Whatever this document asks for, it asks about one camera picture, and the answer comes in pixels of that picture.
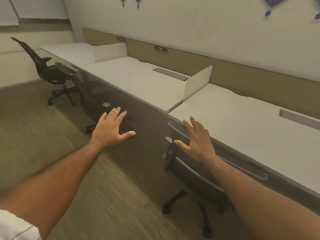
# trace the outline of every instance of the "person's right hand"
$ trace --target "person's right hand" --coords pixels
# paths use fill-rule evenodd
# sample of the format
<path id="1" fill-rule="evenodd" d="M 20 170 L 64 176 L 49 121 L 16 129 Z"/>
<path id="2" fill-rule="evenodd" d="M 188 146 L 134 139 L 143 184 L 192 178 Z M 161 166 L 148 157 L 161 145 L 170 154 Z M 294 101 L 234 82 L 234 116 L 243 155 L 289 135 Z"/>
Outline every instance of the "person's right hand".
<path id="1" fill-rule="evenodd" d="M 183 121 L 189 133 L 190 145 L 179 140 L 175 140 L 174 143 L 195 160 L 205 161 L 208 158 L 216 157 L 208 130 L 204 129 L 203 125 L 193 117 L 190 117 L 190 121 L 192 126 L 186 120 Z"/>
<path id="2" fill-rule="evenodd" d="M 100 117 L 90 140 L 90 143 L 97 147 L 97 149 L 102 150 L 107 146 L 116 145 L 136 134 L 134 131 L 129 131 L 119 135 L 119 126 L 127 114 L 125 111 L 119 115 L 119 112 L 120 107 L 114 108 L 108 115 L 104 113 Z"/>

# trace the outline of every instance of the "white desk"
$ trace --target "white desk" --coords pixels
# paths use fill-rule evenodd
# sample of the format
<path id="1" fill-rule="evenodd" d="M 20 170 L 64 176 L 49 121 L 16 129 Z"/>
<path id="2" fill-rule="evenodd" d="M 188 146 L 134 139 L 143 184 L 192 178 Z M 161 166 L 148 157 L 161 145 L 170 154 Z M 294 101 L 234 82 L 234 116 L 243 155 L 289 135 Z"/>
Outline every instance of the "white desk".
<path id="1" fill-rule="evenodd" d="M 157 67 L 128 56 L 80 66 L 111 86 L 168 113 L 182 102 L 186 82 L 152 70 Z"/>
<path id="2" fill-rule="evenodd" d="M 58 44 L 41 48 L 77 67 L 95 62 L 94 49 L 87 43 Z"/>
<path id="3" fill-rule="evenodd" d="M 279 116 L 278 106 L 208 84 L 169 113 L 320 194 L 320 131 Z"/>

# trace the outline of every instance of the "shirt sleeve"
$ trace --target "shirt sleeve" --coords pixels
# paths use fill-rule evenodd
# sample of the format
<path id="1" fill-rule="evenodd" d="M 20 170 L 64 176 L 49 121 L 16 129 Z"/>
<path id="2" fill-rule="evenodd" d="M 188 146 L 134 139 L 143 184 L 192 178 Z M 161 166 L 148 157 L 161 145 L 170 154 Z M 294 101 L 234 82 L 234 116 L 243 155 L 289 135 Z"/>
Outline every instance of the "shirt sleeve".
<path id="1" fill-rule="evenodd" d="M 6 210 L 0 210 L 0 240 L 42 239 L 37 227 Z"/>

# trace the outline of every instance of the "brown partition panel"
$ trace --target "brown partition panel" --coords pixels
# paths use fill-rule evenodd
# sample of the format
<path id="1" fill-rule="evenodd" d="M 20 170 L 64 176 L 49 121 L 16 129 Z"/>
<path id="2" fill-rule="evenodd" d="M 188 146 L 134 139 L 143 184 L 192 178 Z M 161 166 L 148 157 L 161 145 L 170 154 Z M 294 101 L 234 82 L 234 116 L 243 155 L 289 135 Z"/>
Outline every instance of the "brown partition panel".
<path id="1" fill-rule="evenodd" d="M 116 35 L 94 31 L 87 28 L 82 28 L 82 33 L 84 41 L 94 46 L 117 44 L 122 42 L 120 40 L 117 40 Z"/>
<path id="2" fill-rule="evenodd" d="M 320 119 L 320 83 L 218 60 L 211 84 Z"/>
<path id="3" fill-rule="evenodd" d="M 167 52 L 155 50 L 154 44 L 137 40 L 127 40 L 130 57 L 175 72 L 193 76 L 203 69 L 215 65 L 216 59 L 193 54 L 186 51 L 168 48 Z"/>

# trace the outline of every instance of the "office chair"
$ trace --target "office chair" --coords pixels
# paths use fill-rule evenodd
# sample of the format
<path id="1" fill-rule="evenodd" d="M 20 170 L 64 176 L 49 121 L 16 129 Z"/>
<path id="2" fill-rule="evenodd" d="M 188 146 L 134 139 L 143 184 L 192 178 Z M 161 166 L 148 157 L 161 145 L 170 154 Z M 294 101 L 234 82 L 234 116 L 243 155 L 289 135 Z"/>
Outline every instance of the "office chair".
<path id="1" fill-rule="evenodd" d="M 162 213 L 169 214 L 169 206 L 188 193 L 198 202 L 200 207 L 204 219 L 203 235 L 206 238 L 211 238 L 213 231 L 205 205 L 216 206 L 219 215 L 223 215 L 229 206 L 232 208 L 233 206 L 216 179 L 202 162 L 194 160 L 174 143 L 174 140 L 180 140 L 186 143 L 186 145 L 189 145 L 190 140 L 187 136 L 186 128 L 173 121 L 170 121 L 168 125 L 171 128 L 171 137 L 166 137 L 166 140 L 169 141 L 169 146 L 164 156 L 166 159 L 165 171 L 182 190 L 162 206 Z M 234 160 L 237 156 L 237 151 L 219 141 L 214 140 L 213 142 L 213 140 L 214 139 L 212 139 L 211 142 L 214 145 L 215 152 L 222 160 L 250 177 L 255 178 L 257 181 L 265 181 L 268 179 L 267 174 L 263 171 L 254 169 L 248 165 L 239 164 L 237 161 L 238 157 Z"/>
<path id="2" fill-rule="evenodd" d="M 121 100 L 115 93 L 103 91 L 92 94 L 92 87 L 90 85 L 82 83 L 82 81 L 80 81 L 80 79 L 75 74 L 71 73 L 63 64 L 59 62 L 56 62 L 55 64 L 60 71 L 62 71 L 66 76 L 69 76 L 69 78 L 72 79 L 79 91 L 80 101 L 84 113 L 90 119 L 96 122 L 95 124 L 86 127 L 86 133 L 90 133 L 91 129 L 97 125 L 103 113 L 106 112 L 108 114 L 112 109 L 117 107 L 121 107 L 121 113 L 125 111 L 125 105 L 122 102 L 119 102 Z M 120 126 L 122 130 L 132 131 L 129 120 L 130 117 L 127 114 Z"/>
<path id="3" fill-rule="evenodd" d="M 68 80 L 67 76 L 65 76 L 65 74 L 63 72 L 61 72 L 58 68 L 56 68 L 55 65 L 52 65 L 52 66 L 47 65 L 47 62 L 50 61 L 52 58 L 51 57 L 41 58 L 25 42 L 22 42 L 14 37 L 11 37 L 11 39 L 14 40 L 15 42 L 17 42 L 28 53 L 28 55 L 31 57 L 31 59 L 33 60 L 33 62 L 35 64 L 35 67 L 36 67 L 36 70 L 37 70 L 39 77 L 42 80 L 45 80 L 51 84 L 62 85 L 63 89 L 52 91 L 52 97 L 48 100 L 47 104 L 49 106 L 52 105 L 53 99 L 60 97 L 63 94 L 66 94 L 71 102 L 71 105 L 74 106 L 75 103 L 72 100 L 70 93 L 77 92 L 77 91 L 75 90 L 75 87 L 71 87 L 71 88 L 66 87 L 65 83 Z"/>

